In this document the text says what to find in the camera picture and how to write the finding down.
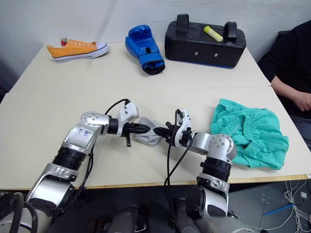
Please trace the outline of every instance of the yellow highlighter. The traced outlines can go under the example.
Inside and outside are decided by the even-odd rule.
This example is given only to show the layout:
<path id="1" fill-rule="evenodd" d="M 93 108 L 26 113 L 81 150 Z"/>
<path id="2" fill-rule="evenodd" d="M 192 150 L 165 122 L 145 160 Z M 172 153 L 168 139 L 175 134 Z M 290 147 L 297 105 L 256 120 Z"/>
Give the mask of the yellow highlighter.
<path id="1" fill-rule="evenodd" d="M 223 40 L 223 37 L 211 29 L 210 26 L 204 27 L 204 32 L 213 37 L 213 39 L 215 39 L 217 42 L 221 42 Z"/>

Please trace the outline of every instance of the teal cloth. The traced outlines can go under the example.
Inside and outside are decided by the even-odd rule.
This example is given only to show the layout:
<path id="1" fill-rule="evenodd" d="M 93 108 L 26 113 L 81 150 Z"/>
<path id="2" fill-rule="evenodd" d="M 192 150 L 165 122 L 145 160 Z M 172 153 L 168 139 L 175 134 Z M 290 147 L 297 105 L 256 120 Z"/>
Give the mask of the teal cloth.
<path id="1" fill-rule="evenodd" d="M 221 99 L 212 123 L 212 134 L 232 137 L 238 149 L 234 163 L 280 170 L 288 150 L 288 137 L 280 132 L 277 116 L 267 110 L 247 108 L 231 100 Z"/>

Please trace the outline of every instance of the person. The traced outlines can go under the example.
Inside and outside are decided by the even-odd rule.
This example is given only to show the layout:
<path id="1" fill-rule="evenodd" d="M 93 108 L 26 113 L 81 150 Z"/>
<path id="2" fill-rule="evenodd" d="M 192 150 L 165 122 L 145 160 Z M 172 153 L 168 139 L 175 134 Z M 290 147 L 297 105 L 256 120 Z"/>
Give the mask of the person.
<path id="1" fill-rule="evenodd" d="M 277 38 L 258 66 L 311 151 L 311 20 Z"/>

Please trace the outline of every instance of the black bag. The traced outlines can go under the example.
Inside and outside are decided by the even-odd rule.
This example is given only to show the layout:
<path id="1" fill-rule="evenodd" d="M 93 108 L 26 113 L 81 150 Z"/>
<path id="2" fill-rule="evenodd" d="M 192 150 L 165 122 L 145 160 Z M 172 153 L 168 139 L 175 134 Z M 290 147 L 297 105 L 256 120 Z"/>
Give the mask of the black bag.
<path id="1" fill-rule="evenodd" d="M 204 32 L 210 26 L 224 39 L 217 42 Z M 244 32 L 236 22 L 225 26 L 189 22 L 188 15 L 178 15 L 165 34 L 165 56 L 170 60 L 235 67 L 246 47 Z"/>

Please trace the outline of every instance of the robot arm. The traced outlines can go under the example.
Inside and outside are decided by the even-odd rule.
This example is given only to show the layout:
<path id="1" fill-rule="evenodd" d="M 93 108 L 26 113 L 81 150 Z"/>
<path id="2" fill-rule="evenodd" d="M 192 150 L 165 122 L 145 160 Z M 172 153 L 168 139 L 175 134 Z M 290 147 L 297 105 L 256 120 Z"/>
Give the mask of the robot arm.
<path id="1" fill-rule="evenodd" d="M 38 218 L 37 232 L 43 233 L 51 224 L 52 217 L 65 212 L 71 203 L 75 181 L 79 168 L 91 153 L 97 136 L 115 134 L 126 137 L 130 147 L 130 133 L 146 133 L 150 128 L 146 125 L 135 124 L 139 118 L 137 107 L 130 101 L 120 110 L 117 118 L 86 112 L 80 122 L 74 126 L 63 141 L 58 154 L 48 163 L 38 180 L 28 193 L 26 201 L 34 208 Z M 0 221 L 0 232 L 9 232 L 14 212 Z M 20 219 L 19 233 L 29 232 L 32 227 L 32 215 L 23 208 Z"/>
<path id="2" fill-rule="evenodd" d="M 197 177 L 187 200 L 176 200 L 175 212 L 179 229 L 183 233 L 246 233 L 253 232 L 235 218 L 228 217 L 227 183 L 232 159 L 237 155 L 232 138 L 225 134 L 211 135 L 191 130 L 186 110 L 176 110 L 179 125 L 166 122 L 166 128 L 154 132 L 172 146 L 189 147 L 190 151 L 206 155 L 200 164 L 203 171 Z"/>

